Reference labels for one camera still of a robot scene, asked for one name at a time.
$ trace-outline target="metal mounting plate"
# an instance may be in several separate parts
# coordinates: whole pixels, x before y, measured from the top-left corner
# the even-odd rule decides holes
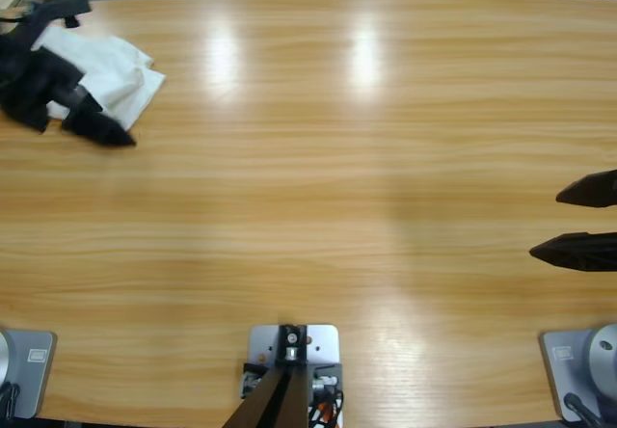
[[[569,392],[580,397],[591,412],[600,416],[600,407],[587,364],[587,349],[593,334],[593,329],[586,329],[542,335],[541,342],[545,360],[549,363],[555,406],[566,421],[580,421],[578,415],[563,402]]]
[[[279,343],[279,325],[256,325],[251,330],[249,342],[248,363],[255,365],[274,365]],[[338,347],[338,329],[334,325],[307,325],[307,362],[309,366],[340,364],[340,350]],[[340,366],[333,373],[336,374],[342,388]],[[344,413],[340,413],[337,421],[338,428],[343,428]]]

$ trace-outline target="label sticker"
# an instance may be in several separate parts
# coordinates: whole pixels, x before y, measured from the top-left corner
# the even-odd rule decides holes
[[[46,349],[31,349],[28,353],[28,362],[45,362],[47,361]]]
[[[575,358],[572,354],[572,346],[557,346],[552,348],[552,354],[558,361],[571,361]]]

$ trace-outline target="wooden table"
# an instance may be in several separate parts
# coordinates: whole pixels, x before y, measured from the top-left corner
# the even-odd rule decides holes
[[[538,335],[617,277],[527,253],[617,168],[609,0],[99,2],[169,78],[136,149],[0,125],[0,318],[52,330],[43,416],[220,427],[250,327],[334,323],[349,427],[555,419]]]

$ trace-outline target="white cloth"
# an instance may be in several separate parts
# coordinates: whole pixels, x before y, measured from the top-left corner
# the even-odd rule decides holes
[[[116,37],[86,39],[69,30],[49,27],[35,48],[43,45],[86,73],[81,84],[105,113],[128,130],[163,84],[165,75],[149,69],[153,60]],[[63,120],[67,108],[50,102],[49,116]]]

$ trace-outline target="cable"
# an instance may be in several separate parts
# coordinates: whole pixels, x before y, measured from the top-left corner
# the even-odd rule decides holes
[[[326,391],[321,400],[313,403],[310,415],[308,416],[310,428],[317,428],[318,426],[322,428],[336,428],[338,417],[343,410],[344,401],[343,391],[338,390],[335,393]],[[318,410],[320,411],[319,416],[313,420]]]
[[[606,428],[604,422],[585,406],[580,398],[569,392],[563,398],[563,403],[574,412],[588,428]]]

